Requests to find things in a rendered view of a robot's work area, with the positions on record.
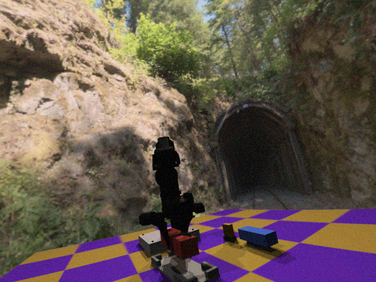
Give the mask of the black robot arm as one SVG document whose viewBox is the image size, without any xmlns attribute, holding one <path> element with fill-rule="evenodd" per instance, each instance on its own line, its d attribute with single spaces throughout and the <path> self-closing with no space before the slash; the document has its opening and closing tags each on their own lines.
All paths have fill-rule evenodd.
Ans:
<svg viewBox="0 0 376 282">
<path fill-rule="evenodd" d="M 179 187 L 178 174 L 175 167 L 179 167 L 180 157 L 174 149 L 174 142 L 169 137 L 160 137 L 155 144 L 156 149 L 152 155 L 152 169 L 156 170 L 155 181 L 160 190 Z M 179 195 L 178 190 L 173 192 L 174 195 L 168 196 L 163 194 L 162 207 L 163 212 L 171 213 L 171 226 L 181 231 L 179 216 L 182 213 L 189 212 L 189 205 L 194 204 L 194 198 L 191 192 Z"/>
</svg>

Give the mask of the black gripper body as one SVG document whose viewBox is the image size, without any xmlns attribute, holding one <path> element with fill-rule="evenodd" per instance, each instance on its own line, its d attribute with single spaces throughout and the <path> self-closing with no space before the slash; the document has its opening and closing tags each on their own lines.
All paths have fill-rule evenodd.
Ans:
<svg viewBox="0 0 376 282">
<path fill-rule="evenodd" d="M 163 201 L 163 194 L 167 193 L 168 196 L 174 195 L 174 191 L 178 190 L 179 195 L 181 194 L 181 190 L 179 191 L 179 187 L 171 188 L 171 189 L 164 189 L 160 191 L 160 197 Z M 193 212 L 196 214 L 204 213 L 205 212 L 205 206 L 203 203 L 194 203 L 189 205 L 189 212 L 180 214 L 181 216 L 187 217 L 187 216 L 193 216 Z M 172 217 L 171 213 L 164 213 L 163 207 L 161 213 L 156 213 L 155 211 L 149 211 L 146 213 L 141 213 L 139 215 L 139 222 L 142 226 L 147 226 L 150 224 L 159 224 L 164 223 L 165 218 Z"/>
</svg>

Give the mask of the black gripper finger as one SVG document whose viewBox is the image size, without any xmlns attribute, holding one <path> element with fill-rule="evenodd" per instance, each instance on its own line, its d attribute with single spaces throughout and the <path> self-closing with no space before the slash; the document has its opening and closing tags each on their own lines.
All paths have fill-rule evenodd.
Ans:
<svg viewBox="0 0 376 282">
<path fill-rule="evenodd" d="M 181 227 L 182 232 L 188 233 L 190 222 L 191 222 L 192 218 L 194 218 L 194 217 L 195 216 L 187 216 L 187 217 L 179 216 L 180 227 Z"/>
<path fill-rule="evenodd" d="M 154 226 L 157 226 L 157 228 L 160 230 L 168 248 L 170 247 L 170 240 L 169 240 L 169 235 L 167 231 L 167 223 L 159 223 L 159 224 L 153 224 Z"/>
</svg>

